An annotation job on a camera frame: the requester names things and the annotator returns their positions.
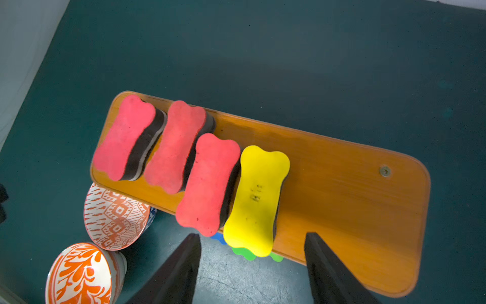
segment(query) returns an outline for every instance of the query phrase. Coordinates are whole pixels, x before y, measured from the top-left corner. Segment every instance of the white bowl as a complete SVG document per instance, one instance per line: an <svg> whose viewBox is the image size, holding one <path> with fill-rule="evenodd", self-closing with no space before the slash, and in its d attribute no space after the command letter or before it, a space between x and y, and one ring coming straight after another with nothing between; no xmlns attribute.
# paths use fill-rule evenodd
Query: white bowl
<svg viewBox="0 0 486 304"><path fill-rule="evenodd" d="M91 243L71 245L49 271L46 303L113 304L122 291L125 273L122 253Z"/></svg>
<svg viewBox="0 0 486 304"><path fill-rule="evenodd" d="M85 201L85 227L96 245L121 250L147 230L156 212L147 204L93 183Z"/></svg>

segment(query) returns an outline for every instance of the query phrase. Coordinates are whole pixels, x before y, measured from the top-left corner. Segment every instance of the wood grain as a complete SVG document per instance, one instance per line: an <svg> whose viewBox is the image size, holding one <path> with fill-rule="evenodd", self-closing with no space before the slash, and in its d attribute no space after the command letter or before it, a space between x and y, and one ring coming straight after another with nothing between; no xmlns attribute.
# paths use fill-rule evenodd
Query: wood grain
<svg viewBox="0 0 486 304"><path fill-rule="evenodd" d="M133 93L115 97L98 145L111 128L123 98ZM172 103L134 94L163 111ZM317 232L366 288L389 297L412 291L418 278L430 194L430 176L421 162L381 148L208 112L216 120L214 134L218 138L233 139L242 148L254 144L266 151L282 151L290 159L274 253L305 264L305 235ZM391 169L388 177L379 172L384 165ZM170 214L175 214L184 195L168 195L147 184L143 175L137 181L115 182L92 165L90 172L98 185Z"/></svg>

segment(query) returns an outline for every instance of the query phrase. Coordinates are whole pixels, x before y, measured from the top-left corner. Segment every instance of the teal mat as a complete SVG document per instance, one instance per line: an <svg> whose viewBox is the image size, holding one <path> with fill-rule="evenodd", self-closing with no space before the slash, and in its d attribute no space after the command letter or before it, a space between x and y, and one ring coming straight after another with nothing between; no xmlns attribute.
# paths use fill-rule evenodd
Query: teal mat
<svg viewBox="0 0 486 304"><path fill-rule="evenodd" d="M418 284L392 303L484 303L486 12L418 0L71 0L0 153L0 282L42 303L88 241L88 168L134 90L412 155L432 194ZM124 303L191 232L158 213L123 253ZM194 303L311 303L305 267L204 239Z"/></svg>

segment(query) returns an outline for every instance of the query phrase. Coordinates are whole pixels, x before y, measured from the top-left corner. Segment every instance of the orange floral pattern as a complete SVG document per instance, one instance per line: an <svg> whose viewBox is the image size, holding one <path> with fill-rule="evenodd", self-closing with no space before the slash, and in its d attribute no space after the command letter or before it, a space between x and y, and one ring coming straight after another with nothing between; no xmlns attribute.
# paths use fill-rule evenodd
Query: orange floral pattern
<svg viewBox="0 0 486 304"><path fill-rule="evenodd" d="M46 288L46 301L51 304L109 304L108 262L93 244L72 245L54 263Z"/></svg>

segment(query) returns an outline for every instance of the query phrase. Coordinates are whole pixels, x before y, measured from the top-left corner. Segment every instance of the geometric pattern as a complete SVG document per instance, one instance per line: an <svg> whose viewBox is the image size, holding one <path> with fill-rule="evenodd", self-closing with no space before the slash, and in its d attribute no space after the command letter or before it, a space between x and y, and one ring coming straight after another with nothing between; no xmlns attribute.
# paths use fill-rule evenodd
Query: geometric pattern
<svg viewBox="0 0 486 304"><path fill-rule="evenodd" d="M101 248L120 250L138 239L153 220L150 215L155 214L155 210L147 204L93 183L85 200L86 231Z"/></svg>

